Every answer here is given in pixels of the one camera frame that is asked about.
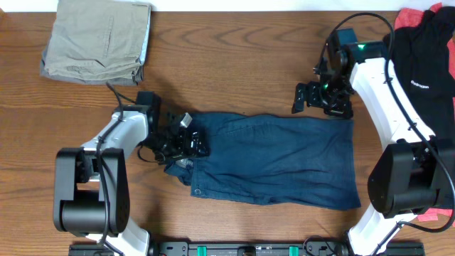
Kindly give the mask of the navy blue shorts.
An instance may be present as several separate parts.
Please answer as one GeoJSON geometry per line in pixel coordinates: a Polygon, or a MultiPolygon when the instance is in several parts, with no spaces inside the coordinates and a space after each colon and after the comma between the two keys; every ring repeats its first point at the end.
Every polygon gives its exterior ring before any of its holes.
{"type": "Polygon", "coordinates": [[[204,130],[209,156],[164,171],[194,197],[360,207],[350,120],[211,112],[194,115],[191,125],[204,130]]]}

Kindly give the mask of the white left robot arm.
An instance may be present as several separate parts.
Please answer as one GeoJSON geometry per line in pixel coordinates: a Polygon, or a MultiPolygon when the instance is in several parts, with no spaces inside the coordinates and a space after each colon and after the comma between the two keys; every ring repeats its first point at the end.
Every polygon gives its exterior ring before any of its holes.
{"type": "Polygon", "coordinates": [[[202,131],[188,113],[158,128],[159,107],[120,105],[91,141],[62,148],[55,160],[53,222],[59,231],[92,240],[71,245],[69,255],[159,255],[149,231],[130,216],[126,160],[139,146],[151,149],[157,164],[206,157],[202,131]]]}

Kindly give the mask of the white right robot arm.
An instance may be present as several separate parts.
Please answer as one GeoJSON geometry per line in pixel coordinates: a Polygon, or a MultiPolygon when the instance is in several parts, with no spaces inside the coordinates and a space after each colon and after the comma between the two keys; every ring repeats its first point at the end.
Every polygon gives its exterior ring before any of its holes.
{"type": "Polygon", "coordinates": [[[368,178],[370,205],[362,218],[342,242],[308,242],[309,255],[423,255],[422,243],[393,238],[454,190],[449,173],[454,145],[437,138],[417,114],[395,77],[389,49],[381,41],[329,40],[314,69],[318,81],[296,86],[295,113],[319,107],[349,119],[350,96],[359,95],[382,145],[368,178]]]}

